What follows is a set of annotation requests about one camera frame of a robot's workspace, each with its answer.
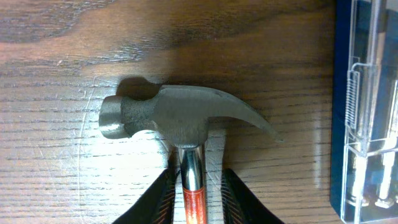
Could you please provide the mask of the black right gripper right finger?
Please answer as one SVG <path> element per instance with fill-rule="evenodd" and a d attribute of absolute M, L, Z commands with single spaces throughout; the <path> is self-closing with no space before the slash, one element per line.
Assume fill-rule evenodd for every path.
<path fill-rule="evenodd" d="M 284 224 L 232 169 L 222 171 L 221 196 L 224 224 Z"/>

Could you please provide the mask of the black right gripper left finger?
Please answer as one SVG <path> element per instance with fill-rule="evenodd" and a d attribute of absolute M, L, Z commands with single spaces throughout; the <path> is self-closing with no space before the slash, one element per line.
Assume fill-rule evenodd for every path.
<path fill-rule="evenodd" d="M 168 167 L 113 224 L 172 224 L 177 176 L 175 163 L 168 161 Z"/>

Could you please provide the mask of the small red-handled claw hammer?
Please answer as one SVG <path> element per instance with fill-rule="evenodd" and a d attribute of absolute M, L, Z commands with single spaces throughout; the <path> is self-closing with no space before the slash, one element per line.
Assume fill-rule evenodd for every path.
<path fill-rule="evenodd" d="M 163 85 L 148 100 L 108 96 L 99 112 L 99 130 L 108 139 L 129 138 L 139 131 L 159 132 L 178 149 L 187 223 L 206 223 L 205 153 L 211 118 L 243 120 L 267 132 L 279 133 L 255 109 L 239 98 L 214 88 Z"/>

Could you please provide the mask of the blue precision screwdriver set case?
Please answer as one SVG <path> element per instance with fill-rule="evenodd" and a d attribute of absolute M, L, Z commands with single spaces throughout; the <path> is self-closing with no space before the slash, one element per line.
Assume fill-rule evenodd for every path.
<path fill-rule="evenodd" d="M 344 223 L 397 222 L 397 0 L 336 3 L 330 203 Z"/>

